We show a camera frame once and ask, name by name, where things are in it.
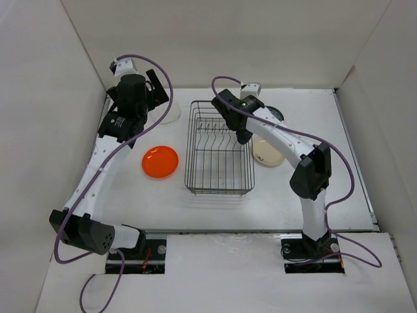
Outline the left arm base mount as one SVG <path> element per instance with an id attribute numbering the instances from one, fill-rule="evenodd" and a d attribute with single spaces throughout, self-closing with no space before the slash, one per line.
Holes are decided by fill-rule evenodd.
<path id="1" fill-rule="evenodd" d="M 141 254 L 121 248 L 125 257 L 123 274 L 162 275 L 165 273 L 167 235 L 148 234 Z"/>

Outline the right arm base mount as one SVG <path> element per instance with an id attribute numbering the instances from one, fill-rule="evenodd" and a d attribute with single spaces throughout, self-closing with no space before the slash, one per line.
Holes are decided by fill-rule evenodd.
<path id="1" fill-rule="evenodd" d="M 338 240 L 331 237 L 317 251 L 308 251 L 301 237 L 281 239 L 281 256 L 286 274 L 344 274 L 345 268 Z"/>

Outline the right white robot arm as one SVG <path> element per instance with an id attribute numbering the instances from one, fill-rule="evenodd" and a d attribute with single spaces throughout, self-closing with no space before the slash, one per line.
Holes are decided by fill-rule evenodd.
<path id="1" fill-rule="evenodd" d="M 284 123 L 253 95 L 239 99 L 224 89 L 211 104 L 236 133 L 239 143 L 247 143 L 256 134 L 294 168 L 289 184 L 302 207 L 301 249 L 307 256 L 317 256 L 330 238 L 324 217 L 326 189 L 332 174 L 330 147 L 325 143 L 315 145 L 285 130 Z"/>

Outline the cream and black plate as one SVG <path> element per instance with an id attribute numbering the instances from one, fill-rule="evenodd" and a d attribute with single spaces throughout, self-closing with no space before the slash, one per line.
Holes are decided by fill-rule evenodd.
<path id="1" fill-rule="evenodd" d="M 285 157 L 279 151 L 259 136 L 253 139 L 252 152 L 254 159 L 264 166 L 276 167 L 285 161 Z"/>

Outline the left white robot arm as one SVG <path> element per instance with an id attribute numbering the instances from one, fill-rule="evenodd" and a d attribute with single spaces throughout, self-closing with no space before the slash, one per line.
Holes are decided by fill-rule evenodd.
<path id="1" fill-rule="evenodd" d="M 147 126 L 148 114 L 162 104 L 171 104 L 173 91 L 166 91 L 153 69 L 145 75 L 122 72 L 116 86 L 108 89 L 113 105 L 100 124 L 95 147 L 76 190 L 62 210 L 54 209 L 49 222 L 57 237 L 54 257 L 59 263 L 61 243 L 104 255 L 120 250 L 137 259 L 145 253 L 145 235 L 138 228 L 102 222 L 107 193 L 136 141 L 161 121 Z"/>

